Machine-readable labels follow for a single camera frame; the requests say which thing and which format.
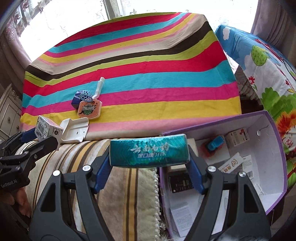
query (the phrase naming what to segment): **red stripe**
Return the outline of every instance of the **red stripe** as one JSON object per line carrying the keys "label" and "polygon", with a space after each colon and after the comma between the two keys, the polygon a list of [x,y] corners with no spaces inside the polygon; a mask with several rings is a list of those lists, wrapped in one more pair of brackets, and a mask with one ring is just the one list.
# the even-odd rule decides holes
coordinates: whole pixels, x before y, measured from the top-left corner
{"label": "red stripe", "polygon": [[141,18],[126,19],[124,21],[117,21],[113,23],[111,22],[111,23],[107,23],[99,26],[90,27],[66,38],[65,40],[55,45],[55,47],[58,47],[62,44],[69,43],[72,41],[96,36],[99,34],[110,33],[118,30],[143,26],[147,24],[165,22],[178,16],[179,14],[180,12],[174,13],[174,14],[167,14],[167,15],[145,16]]}
{"label": "red stripe", "polygon": [[188,60],[149,61],[98,69],[90,73],[64,80],[55,85],[45,85],[44,87],[36,86],[25,80],[24,93],[31,97],[37,94],[47,96],[57,91],[92,81],[98,81],[101,76],[105,79],[110,79],[133,74],[157,72],[203,72],[216,67],[223,60],[226,60],[226,56],[223,51],[221,51],[220,43],[215,41],[202,53]]}
{"label": "red stripe", "polygon": [[61,53],[52,53],[50,51],[46,51],[44,54],[47,56],[53,57],[53,58],[60,58],[60,57],[70,56],[70,55],[74,55],[74,54],[78,54],[78,53],[83,53],[86,51],[102,48],[102,47],[117,44],[117,43],[123,43],[123,42],[133,40],[133,39],[139,39],[139,38],[144,38],[144,37],[156,35],[156,34],[168,31],[168,30],[172,29],[173,27],[177,26],[179,23],[183,22],[184,19],[187,18],[189,15],[190,15],[190,13],[187,13],[183,17],[181,17],[177,22],[175,22],[169,26],[166,26],[164,28],[161,28],[161,29],[157,29],[157,30],[153,30],[153,31],[149,31],[149,32],[144,32],[144,33],[140,33],[140,34],[135,34],[135,35],[127,36],[127,37],[122,37],[122,38],[118,38],[118,39],[113,39],[113,40],[109,40],[106,42],[85,46],[82,48],[71,49],[71,50],[61,52]]}
{"label": "red stripe", "polygon": [[[110,106],[161,101],[225,100],[236,96],[238,96],[237,84],[233,82],[220,87],[179,87],[122,91],[101,94],[99,100],[102,101],[103,106]],[[22,114],[28,113],[37,116],[71,110],[74,110],[71,101],[65,101],[40,108],[30,105],[22,109]]]}

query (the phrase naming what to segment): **striped blanket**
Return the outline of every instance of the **striped blanket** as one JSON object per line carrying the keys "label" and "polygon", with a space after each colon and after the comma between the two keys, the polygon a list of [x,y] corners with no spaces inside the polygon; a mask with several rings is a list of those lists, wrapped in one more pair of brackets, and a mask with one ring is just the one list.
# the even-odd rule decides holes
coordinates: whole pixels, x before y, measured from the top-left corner
{"label": "striped blanket", "polygon": [[149,13],[94,25],[26,69],[22,128],[38,115],[77,119],[71,100],[95,92],[101,116],[86,139],[139,137],[241,113],[235,77],[204,15]]}

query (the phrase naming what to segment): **teal box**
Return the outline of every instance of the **teal box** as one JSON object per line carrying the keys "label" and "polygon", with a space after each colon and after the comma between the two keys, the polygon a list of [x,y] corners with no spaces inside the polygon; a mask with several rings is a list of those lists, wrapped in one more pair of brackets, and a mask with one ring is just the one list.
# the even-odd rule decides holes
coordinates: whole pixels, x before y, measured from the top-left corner
{"label": "teal box", "polygon": [[110,142],[110,165],[113,167],[164,167],[188,162],[185,134]]}

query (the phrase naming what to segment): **turquoise stripe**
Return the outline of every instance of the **turquoise stripe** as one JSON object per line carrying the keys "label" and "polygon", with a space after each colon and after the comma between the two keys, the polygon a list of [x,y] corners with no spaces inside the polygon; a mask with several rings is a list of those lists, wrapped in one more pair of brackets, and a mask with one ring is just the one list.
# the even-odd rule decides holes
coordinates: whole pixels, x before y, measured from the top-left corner
{"label": "turquoise stripe", "polygon": [[131,36],[131,35],[136,35],[136,34],[141,34],[141,33],[145,33],[145,32],[150,32],[153,30],[162,29],[166,26],[169,26],[169,25],[177,22],[185,14],[187,14],[187,13],[180,13],[178,16],[176,16],[168,21],[162,22],[162,23],[153,23],[153,24],[148,24],[148,25],[144,25],[144,26],[118,30],[118,31],[110,32],[110,33],[100,34],[99,37],[98,37],[98,35],[96,35],[96,36],[92,36],[92,37],[85,38],[85,39],[79,39],[76,41],[65,43],[61,46],[52,47],[49,50],[49,52],[61,53],[61,52],[65,52],[67,50],[73,50],[73,49],[82,48],[82,47],[93,45],[93,44],[103,43],[103,42],[113,40],[113,39],[123,38],[123,37]]}
{"label": "turquoise stripe", "polygon": [[[234,81],[235,77],[230,70],[229,63],[227,60],[224,60],[215,68],[204,72],[147,73],[106,79],[102,94],[147,88],[219,87]],[[73,96],[78,90],[90,90],[92,93],[95,93],[96,86],[97,81],[92,81],[47,96],[35,95],[34,97],[30,97],[23,94],[22,104],[25,108],[29,105],[39,108],[69,101],[73,99]]]}

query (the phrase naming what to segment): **silver screw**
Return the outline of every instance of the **silver screw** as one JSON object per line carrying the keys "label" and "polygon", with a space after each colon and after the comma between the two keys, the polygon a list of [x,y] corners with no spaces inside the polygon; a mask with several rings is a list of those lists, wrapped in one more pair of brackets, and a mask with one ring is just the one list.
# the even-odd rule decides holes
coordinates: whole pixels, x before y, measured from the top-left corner
{"label": "silver screw", "polygon": [[215,172],[216,171],[216,168],[214,166],[209,166],[207,168],[210,172]]}
{"label": "silver screw", "polygon": [[61,174],[61,172],[59,170],[55,170],[53,173],[52,173],[55,177],[57,177],[58,175]]}
{"label": "silver screw", "polygon": [[85,172],[89,171],[91,169],[90,165],[85,165],[82,170],[84,170]]}
{"label": "silver screw", "polygon": [[247,174],[245,172],[239,172],[240,177],[245,177]]}

